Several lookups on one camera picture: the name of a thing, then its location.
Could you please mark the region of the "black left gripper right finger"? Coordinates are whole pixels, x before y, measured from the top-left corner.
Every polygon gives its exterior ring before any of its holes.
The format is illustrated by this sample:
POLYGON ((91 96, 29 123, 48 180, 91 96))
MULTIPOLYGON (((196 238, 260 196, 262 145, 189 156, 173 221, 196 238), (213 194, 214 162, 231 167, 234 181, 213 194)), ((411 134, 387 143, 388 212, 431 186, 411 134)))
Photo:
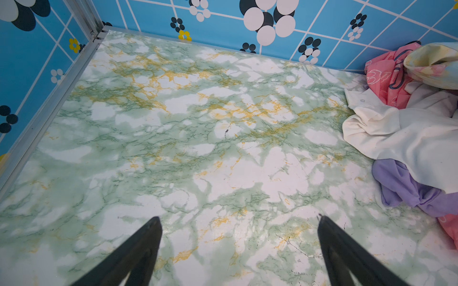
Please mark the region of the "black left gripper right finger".
POLYGON ((407 283, 380 263, 327 216, 317 229, 322 255, 333 286, 406 286, 407 283))

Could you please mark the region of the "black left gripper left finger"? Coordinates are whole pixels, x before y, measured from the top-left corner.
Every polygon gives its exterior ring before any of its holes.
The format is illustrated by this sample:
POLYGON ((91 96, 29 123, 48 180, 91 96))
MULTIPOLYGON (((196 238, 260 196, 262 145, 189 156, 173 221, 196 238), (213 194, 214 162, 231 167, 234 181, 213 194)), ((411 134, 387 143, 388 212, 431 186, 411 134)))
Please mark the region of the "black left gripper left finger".
POLYGON ((162 224, 156 216, 73 285, 119 286, 123 281, 127 286, 149 285, 161 238, 162 224))

